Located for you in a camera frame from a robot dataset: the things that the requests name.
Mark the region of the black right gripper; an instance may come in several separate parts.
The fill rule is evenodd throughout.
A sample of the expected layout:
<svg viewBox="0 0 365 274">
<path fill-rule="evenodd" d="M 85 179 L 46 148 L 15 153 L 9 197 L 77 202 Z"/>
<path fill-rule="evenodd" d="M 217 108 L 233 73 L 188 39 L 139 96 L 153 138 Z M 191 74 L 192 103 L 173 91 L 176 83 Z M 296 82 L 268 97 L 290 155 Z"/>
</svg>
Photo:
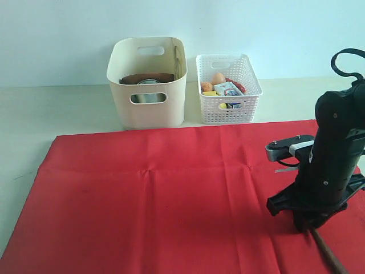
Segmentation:
<svg viewBox="0 0 365 274">
<path fill-rule="evenodd" d="M 337 213 L 347 209 L 347 201 L 364 189 L 364 176 L 355 170 L 357 159 L 338 163 L 321 162 L 315 167 L 307 159 L 298 162 L 292 184 L 267 199 L 266 206 L 275 216 L 281 211 L 293 213 L 298 232 L 319 228 Z"/>
</svg>

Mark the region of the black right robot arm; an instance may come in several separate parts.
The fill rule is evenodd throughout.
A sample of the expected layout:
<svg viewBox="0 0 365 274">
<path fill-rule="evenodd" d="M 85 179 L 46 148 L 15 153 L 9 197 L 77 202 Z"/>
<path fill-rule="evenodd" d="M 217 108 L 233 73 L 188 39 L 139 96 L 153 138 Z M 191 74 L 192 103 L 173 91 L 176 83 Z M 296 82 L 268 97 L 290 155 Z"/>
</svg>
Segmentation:
<svg viewBox="0 0 365 274">
<path fill-rule="evenodd" d="M 324 93 L 316 102 L 315 117 L 315 136 L 298 135 L 265 147 L 271 162 L 298 160 L 294 183 L 268 198 L 266 206 L 272 216 L 291 211 L 299 232 L 321 227 L 364 189 L 364 176 L 354 174 L 364 155 L 364 81 Z"/>
</svg>

